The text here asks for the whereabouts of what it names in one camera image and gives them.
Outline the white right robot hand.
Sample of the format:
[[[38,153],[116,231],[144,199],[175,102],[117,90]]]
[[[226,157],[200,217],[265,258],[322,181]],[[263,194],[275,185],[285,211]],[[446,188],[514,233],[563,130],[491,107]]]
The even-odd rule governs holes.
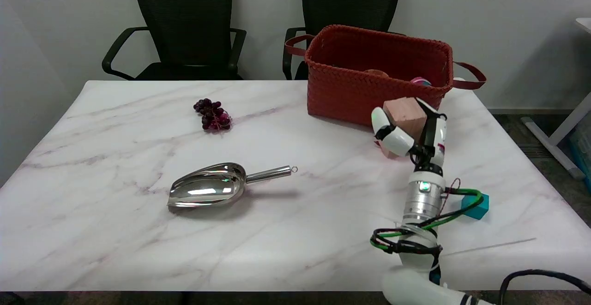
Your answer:
[[[411,158],[415,171],[443,175],[447,116],[420,98],[386,101],[371,112],[374,137],[380,147]]]

